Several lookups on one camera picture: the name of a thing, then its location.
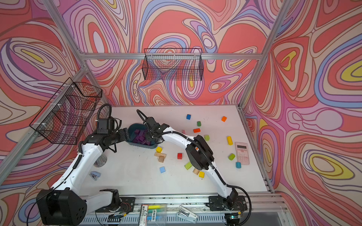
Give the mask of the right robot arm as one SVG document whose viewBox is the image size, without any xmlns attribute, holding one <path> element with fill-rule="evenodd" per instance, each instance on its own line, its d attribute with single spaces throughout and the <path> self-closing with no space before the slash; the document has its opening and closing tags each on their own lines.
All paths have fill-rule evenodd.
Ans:
<svg viewBox="0 0 362 226">
<path fill-rule="evenodd" d="M 188 136 L 167 124 L 159 124 L 153 117 L 136 110 L 147 128 L 146 138 L 150 141 L 166 141 L 184 148 L 192 166 L 205 173 L 217 188 L 217 196 L 211 196 L 208 207 L 212 211 L 252 211 L 251 199 L 245 189 L 229 185 L 221 175 L 213 152 L 205 139 L 198 135 Z"/>
</svg>

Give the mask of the yellow cube brick near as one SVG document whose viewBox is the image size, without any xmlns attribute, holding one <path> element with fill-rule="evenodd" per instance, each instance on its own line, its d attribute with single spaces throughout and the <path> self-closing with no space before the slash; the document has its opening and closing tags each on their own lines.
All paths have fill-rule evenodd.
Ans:
<svg viewBox="0 0 362 226">
<path fill-rule="evenodd" d="M 200 172 L 199 172 L 199 177 L 200 177 L 200 178 L 204 178 L 204 177 L 205 177 L 205 173 L 202 172 L 202 171 L 200 171 Z"/>
</svg>

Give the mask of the engraved wood block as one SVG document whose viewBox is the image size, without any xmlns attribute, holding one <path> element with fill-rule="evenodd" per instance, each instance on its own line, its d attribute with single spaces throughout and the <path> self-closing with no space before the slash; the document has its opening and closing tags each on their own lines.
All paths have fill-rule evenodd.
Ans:
<svg viewBox="0 0 362 226">
<path fill-rule="evenodd" d="M 165 157 L 165 158 L 166 158 L 166 154 L 165 154 L 165 153 L 158 153 L 158 152 L 155 152 L 154 156 L 156 156 L 156 157 L 161 157 L 161 156 L 163 156 L 163 157 Z"/>
</svg>

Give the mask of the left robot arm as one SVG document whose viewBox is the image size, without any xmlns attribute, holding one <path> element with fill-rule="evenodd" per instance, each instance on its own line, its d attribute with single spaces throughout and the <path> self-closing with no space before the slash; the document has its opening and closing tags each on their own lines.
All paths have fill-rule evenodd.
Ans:
<svg viewBox="0 0 362 226">
<path fill-rule="evenodd" d="M 97 113 L 97 128 L 78 144 L 77 158 L 49 190 L 41 190 L 36 197 L 41 221 L 44 225 L 78 226 L 86 215 L 106 208 L 110 212 L 121 210 L 122 201 L 116 189 L 103 189 L 96 195 L 82 198 L 79 193 L 95 162 L 109 149 L 117 151 L 118 143 L 130 139 L 122 121 L 108 112 L 106 118 Z"/>
</svg>

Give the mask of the green long brick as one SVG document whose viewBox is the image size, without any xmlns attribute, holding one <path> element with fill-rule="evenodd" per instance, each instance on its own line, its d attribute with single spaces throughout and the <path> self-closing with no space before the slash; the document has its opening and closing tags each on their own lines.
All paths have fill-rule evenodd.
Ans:
<svg viewBox="0 0 362 226">
<path fill-rule="evenodd" d="M 187 164 L 185 164 L 185 168 L 186 170 L 189 170 L 192 167 L 192 163 L 188 162 Z"/>
</svg>

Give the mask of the blue stapler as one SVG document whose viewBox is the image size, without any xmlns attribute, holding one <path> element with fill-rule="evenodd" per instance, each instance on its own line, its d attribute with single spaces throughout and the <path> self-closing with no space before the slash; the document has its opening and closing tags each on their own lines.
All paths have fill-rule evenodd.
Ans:
<svg viewBox="0 0 362 226">
<path fill-rule="evenodd" d="M 97 181 L 101 177 L 101 173 L 97 171 L 91 171 L 89 175 L 95 181 Z"/>
</svg>

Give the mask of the pink calculator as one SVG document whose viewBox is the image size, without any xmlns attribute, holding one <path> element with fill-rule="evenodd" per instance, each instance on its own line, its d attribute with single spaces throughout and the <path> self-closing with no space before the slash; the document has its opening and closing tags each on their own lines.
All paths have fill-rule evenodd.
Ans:
<svg viewBox="0 0 362 226">
<path fill-rule="evenodd" d="M 238 162 L 240 162 L 241 165 L 250 165 L 248 144 L 243 142 L 236 142 L 235 148 Z"/>
</svg>

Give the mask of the cup of pens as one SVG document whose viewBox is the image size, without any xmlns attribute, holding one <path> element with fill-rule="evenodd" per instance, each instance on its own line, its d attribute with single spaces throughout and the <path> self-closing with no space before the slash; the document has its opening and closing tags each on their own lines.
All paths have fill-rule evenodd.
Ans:
<svg viewBox="0 0 362 226">
<path fill-rule="evenodd" d="M 102 155 L 95 161 L 94 166 L 100 168 L 104 166 L 107 162 L 107 156 L 102 153 Z"/>
</svg>

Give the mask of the round wood brick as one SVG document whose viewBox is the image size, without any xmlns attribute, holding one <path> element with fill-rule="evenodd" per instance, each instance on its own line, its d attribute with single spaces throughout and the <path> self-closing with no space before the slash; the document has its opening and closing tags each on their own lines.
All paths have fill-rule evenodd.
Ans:
<svg viewBox="0 0 362 226">
<path fill-rule="evenodd" d="M 199 172 L 200 172 L 200 171 L 199 171 L 198 169 L 194 169 L 194 170 L 193 170 L 193 173 L 196 174 L 196 175 L 198 175 Z"/>
</svg>

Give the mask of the yellow long brick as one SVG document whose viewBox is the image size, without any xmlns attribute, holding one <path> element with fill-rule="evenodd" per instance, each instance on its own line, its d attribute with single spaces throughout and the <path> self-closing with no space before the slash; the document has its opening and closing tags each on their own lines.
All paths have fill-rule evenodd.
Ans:
<svg viewBox="0 0 362 226">
<path fill-rule="evenodd" d="M 227 136 L 227 143 L 228 143 L 229 146 L 233 145 L 233 140 L 232 140 L 231 136 Z"/>
</svg>

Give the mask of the teal plastic storage bin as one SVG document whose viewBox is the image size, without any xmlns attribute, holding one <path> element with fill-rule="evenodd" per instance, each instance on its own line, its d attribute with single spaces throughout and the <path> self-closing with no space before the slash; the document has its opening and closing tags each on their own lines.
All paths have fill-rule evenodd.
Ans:
<svg viewBox="0 0 362 226">
<path fill-rule="evenodd" d="M 134 123 L 129 126 L 128 134 L 130 139 L 127 141 L 129 145 L 143 147 L 148 149 L 157 148 L 158 144 L 155 141 L 146 139 L 147 127 L 141 123 Z"/>
</svg>

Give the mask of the numbered wood cube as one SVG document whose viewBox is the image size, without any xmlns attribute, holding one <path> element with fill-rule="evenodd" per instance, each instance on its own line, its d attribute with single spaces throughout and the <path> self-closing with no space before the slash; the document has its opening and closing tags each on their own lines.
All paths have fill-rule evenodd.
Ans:
<svg viewBox="0 0 362 226">
<path fill-rule="evenodd" d="M 163 163 L 164 160 L 165 160 L 165 157 L 164 157 L 164 156 L 159 156 L 158 161 L 159 161 L 160 163 Z"/>
</svg>

